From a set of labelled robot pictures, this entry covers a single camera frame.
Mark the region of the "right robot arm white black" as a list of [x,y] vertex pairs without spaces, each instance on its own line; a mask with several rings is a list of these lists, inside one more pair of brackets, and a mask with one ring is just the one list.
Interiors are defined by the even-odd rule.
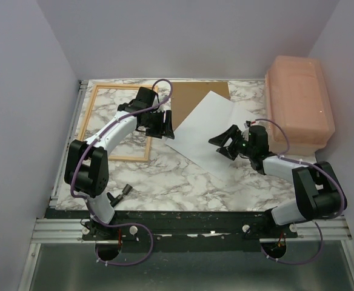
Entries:
[[251,125],[245,131],[232,125],[209,143],[228,159],[243,156],[256,172],[293,184],[295,200],[270,209],[269,218],[262,222],[262,231],[268,237],[278,236],[286,224],[336,218],[347,207],[346,196],[328,162],[311,164],[272,153],[261,125]]

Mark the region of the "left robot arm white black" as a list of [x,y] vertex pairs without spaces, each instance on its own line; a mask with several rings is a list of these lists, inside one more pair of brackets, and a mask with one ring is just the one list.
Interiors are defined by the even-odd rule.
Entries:
[[145,128],[145,135],[161,139],[174,139],[172,111],[160,107],[154,88],[140,87],[136,98],[120,104],[112,118],[101,130],[85,141],[73,140],[68,149],[64,181],[70,186],[74,198],[85,201],[91,219],[98,222],[97,233],[104,239],[117,234],[113,197],[106,191],[109,181],[109,156],[129,134]]

